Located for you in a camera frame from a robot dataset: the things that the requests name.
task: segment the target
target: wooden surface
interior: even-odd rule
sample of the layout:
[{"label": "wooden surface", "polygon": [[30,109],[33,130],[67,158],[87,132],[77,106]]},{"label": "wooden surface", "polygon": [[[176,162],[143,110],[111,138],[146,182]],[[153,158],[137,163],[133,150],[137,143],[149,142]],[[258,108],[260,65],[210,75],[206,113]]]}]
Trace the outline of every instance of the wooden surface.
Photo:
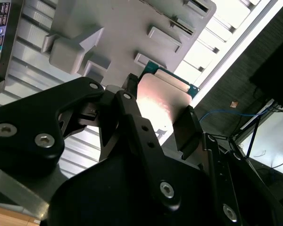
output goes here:
[{"label": "wooden surface", "polygon": [[0,208],[0,226],[38,226],[37,219]]},{"label": "wooden surface", "polygon": [[[262,102],[265,96],[259,89],[254,94],[256,86],[251,84],[249,79],[282,43],[283,8],[198,104],[195,108],[198,118],[216,109],[257,113],[263,107]],[[230,107],[232,101],[238,102],[237,108]],[[206,132],[228,136],[236,128],[239,119],[238,115],[212,113],[202,121],[201,125]],[[249,119],[249,117],[242,117],[239,127]],[[169,149],[176,148],[174,137],[171,136],[164,146]]]}]

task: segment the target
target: silver screw head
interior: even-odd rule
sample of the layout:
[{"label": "silver screw head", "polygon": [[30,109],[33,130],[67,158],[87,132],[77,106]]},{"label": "silver screw head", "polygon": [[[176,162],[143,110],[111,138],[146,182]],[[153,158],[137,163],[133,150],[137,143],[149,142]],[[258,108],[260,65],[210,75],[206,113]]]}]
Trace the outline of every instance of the silver screw head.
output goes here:
[{"label": "silver screw head", "polygon": [[93,89],[98,89],[98,88],[99,88],[98,85],[96,85],[96,84],[94,84],[94,83],[90,83],[89,85],[90,85],[90,87],[93,88]]},{"label": "silver screw head", "polygon": [[39,147],[49,148],[54,145],[55,139],[53,138],[52,135],[49,135],[47,133],[40,133],[36,136],[36,138],[34,139],[34,142]]},{"label": "silver screw head", "polygon": [[0,137],[11,137],[17,133],[17,128],[9,123],[0,124]]},{"label": "silver screw head", "polygon": [[124,93],[124,97],[126,97],[127,99],[131,99],[131,96],[126,93]]},{"label": "silver screw head", "polygon": [[174,190],[172,186],[167,182],[160,183],[160,191],[164,194],[168,199],[172,199],[174,197]]},{"label": "silver screw head", "polygon": [[237,222],[237,215],[235,211],[226,204],[223,204],[223,212],[232,222]]}]

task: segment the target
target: metal bracket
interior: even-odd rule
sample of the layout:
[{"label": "metal bracket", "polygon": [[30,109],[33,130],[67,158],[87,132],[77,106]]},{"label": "metal bracket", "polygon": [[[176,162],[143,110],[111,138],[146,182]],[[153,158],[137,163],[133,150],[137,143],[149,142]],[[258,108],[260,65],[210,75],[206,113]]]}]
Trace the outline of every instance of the metal bracket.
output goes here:
[{"label": "metal bracket", "polygon": [[242,225],[231,173],[225,155],[220,152],[217,140],[208,133],[203,133],[202,144],[203,151],[208,153],[208,164],[204,164],[204,171],[210,177],[216,213],[225,225]]}]

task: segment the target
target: blue cable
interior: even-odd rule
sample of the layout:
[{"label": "blue cable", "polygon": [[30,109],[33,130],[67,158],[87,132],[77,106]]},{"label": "blue cable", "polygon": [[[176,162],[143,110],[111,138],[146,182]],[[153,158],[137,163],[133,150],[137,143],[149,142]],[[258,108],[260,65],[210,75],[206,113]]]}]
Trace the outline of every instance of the blue cable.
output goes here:
[{"label": "blue cable", "polygon": [[236,114],[236,115],[241,115],[241,116],[249,116],[249,117],[253,117],[253,116],[259,116],[259,115],[263,115],[265,114],[268,110],[269,110],[270,107],[268,107],[267,109],[265,109],[263,112],[259,113],[259,114],[242,114],[242,113],[239,113],[237,111],[232,111],[232,110],[213,110],[213,111],[210,111],[208,113],[206,113],[205,115],[202,116],[202,118],[199,120],[199,122],[201,122],[202,120],[204,120],[204,118],[206,118],[209,114],[212,114],[214,112],[225,112],[225,113],[230,113],[230,114]]}]

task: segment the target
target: bolt hole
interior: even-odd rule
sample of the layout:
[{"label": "bolt hole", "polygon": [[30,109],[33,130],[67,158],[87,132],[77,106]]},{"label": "bolt hole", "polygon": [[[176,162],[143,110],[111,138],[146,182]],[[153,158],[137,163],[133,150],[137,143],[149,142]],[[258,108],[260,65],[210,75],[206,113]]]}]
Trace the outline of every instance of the bolt hole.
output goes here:
[{"label": "bolt hole", "polygon": [[44,143],[47,143],[47,144],[50,142],[47,137],[41,137],[40,141],[44,142]]},{"label": "bolt hole", "polygon": [[154,148],[154,147],[155,147],[155,145],[154,145],[152,142],[148,142],[148,146],[149,146],[150,148]]},{"label": "bolt hole", "polygon": [[168,193],[168,194],[170,194],[170,192],[171,192],[171,189],[168,187],[168,186],[164,186],[163,187],[163,189]]},{"label": "bolt hole", "polygon": [[227,210],[227,213],[230,217],[233,217],[233,213],[230,210]]},{"label": "bolt hole", "polygon": [[142,126],[141,128],[146,132],[149,131],[148,127],[146,127],[146,126]]},{"label": "bolt hole", "polygon": [[3,126],[3,127],[1,128],[1,132],[2,132],[2,133],[10,133],[10,132],[11,132],[11,128],[8,127],[8,126]]}]

